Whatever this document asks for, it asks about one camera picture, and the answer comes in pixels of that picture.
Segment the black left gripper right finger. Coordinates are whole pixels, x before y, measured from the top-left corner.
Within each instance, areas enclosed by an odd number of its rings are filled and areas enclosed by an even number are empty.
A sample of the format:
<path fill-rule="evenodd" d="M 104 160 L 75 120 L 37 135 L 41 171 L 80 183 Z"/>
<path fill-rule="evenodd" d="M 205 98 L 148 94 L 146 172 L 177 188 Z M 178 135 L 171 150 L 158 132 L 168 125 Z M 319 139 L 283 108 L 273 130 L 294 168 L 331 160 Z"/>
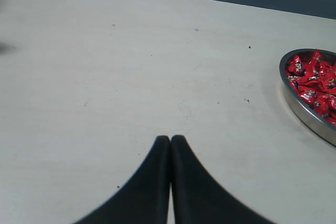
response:
<path fill-rule="evenodd" d="M 228 193 L 182 135 L 171 139 L 171 164 L 175 223 L 272 223 Z"/>

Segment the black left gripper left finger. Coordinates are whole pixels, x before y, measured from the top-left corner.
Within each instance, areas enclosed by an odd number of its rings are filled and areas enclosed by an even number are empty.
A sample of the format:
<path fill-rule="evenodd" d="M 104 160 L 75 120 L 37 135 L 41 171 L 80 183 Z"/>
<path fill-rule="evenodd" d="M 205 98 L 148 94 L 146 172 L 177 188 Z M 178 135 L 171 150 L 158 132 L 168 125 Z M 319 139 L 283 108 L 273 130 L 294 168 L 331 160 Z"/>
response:
<path fill-rule="evenodd" d="M 76 223 L 167 223 L 170 144 L 167 136 L 157 136 L 132 177 L 110 199 Z"/>

